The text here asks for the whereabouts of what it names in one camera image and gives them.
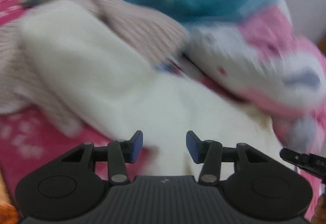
bed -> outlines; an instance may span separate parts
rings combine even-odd
[[[2,13],[2,16],[0,16],[0,25],[23,16],[24,12],[25,10],[19,6],[17,0],[1,0],[0,13]],[[259,112],[255,106],[241,101],[224,90],[185,56],[172,58],[169,63],[161,68],[161,71],[173,73],[185,79],[196,80],[211,91],[214,91],[214,93],[219,94],[227,101],[227,104],[231,105],[233,112],[241,113],[239,116],[243,117],[242,122],[250,124],[248,131],[255,131],[256,134],[273,137],[271,139],[271,146],[275,146],[273,157],[278,158],[278,151],[281,145],[280,143],[276,143],[277,140],[273,133],[271,118],[268,115]],[[24,175],[72,147],[82,144],[85,141],[92,141],[95,146],[103,146],[110,142],[111,138],[116,139],[116,135],[110,135],[110,133],[105,131],[101,131],[100,133],[97,129],[86,124],[83,125],[82,132],[77,137],[68,138],[58,131],[35,105],[31,105],[14,114],[2,115],[0,117],[0,125],[0,141],[2,142],[0,146],[0,165],[3,168],[5,178],[9,182],[9,189],[12,193],[17,182]],[[241,126],[239,125],[237,130],[234,131],[236,131],[235,133],[240,133]],[[239,138],[241,138],[241,141],[246,141],[246,132],[242,132]],[[172,140],[173,138],[169,140],[160,138],[157,140],[157,145],[169,149]],[[172,150],[175,153],[180,153],[173,156],[172,159],[177,158],[182,160],[184,167],[182,170],[179,167],[173,168],[173,162],[168,159],[167,161],[149,162],[151,159],[159,156],[160,151],[157,151],[155,144],[148,144],[142,150],[137,163],[128,166],[130,176],[134,177],[139,173],[146,175],[165,175],[166,173],[181,175],[188,172],[198,177],[201,167],[192,163],[190,156],[185,151],[185,146],[182,150],[179,150],[179,146],[184,144],[184,140],[180,139],[173,144],[175,144],[175,148],[172,148]],[[232,166],[224,167],[221,178],[226,179],[232,174],[232,171]],[[97,167],[97,174],[103,179],[107,177],[105,165]]]

pink plush toy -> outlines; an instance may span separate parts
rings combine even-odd
[[[326,131],[326,58],[293,35],[284,0],[240,24],[200,27],[187,56],[233,94],[273,117],[284,146],[320,154]]]

circular mount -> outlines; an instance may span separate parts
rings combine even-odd
[[[203,175],[201,180],[205,183],[214,183],[216,182],[217,177],[215,175]]]
[[[123,183],[124,181],[128,180],[128,177],[125,175],[117,174],[111,177],[111,180],[115,183]]]
[[[104,192],[102,180],[91,170],[61,163],[27,175],[18,183],[15,197],[23,216],[58,221],[90,211]]]
[[[302,215],[312,198],[312,189],[303,177],[288,168],[266,163],[256,163],[231,175],[223,190],[236,210],[266,221]]]

pink blanket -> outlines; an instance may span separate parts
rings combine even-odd
[[[25,12],[18,0],[0,0],[0,26],[19,18]]]
[[[28,173],[88,141],[95,146],[106,146],[111,140],[88,125],[77,137],[68,138],[36,106],[0,116],[0,167],[9,191],[13,194],[16,184]],[[148,150],[142,149],[137,162],[127,164],[131,179],[143,168],[149,154]],[[98,163],[96,173],[107,179],[107,164]]]

gray fabric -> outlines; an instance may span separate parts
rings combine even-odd
[[[286,86],[304,85],[313,90],[317,90],[320,86],[319,76],[311,69],[295,73],[283,82]]]
[[[311,116],[298,119],[288,134],[287,147],[293,151],[307,151],[317,132],[317,121]]]

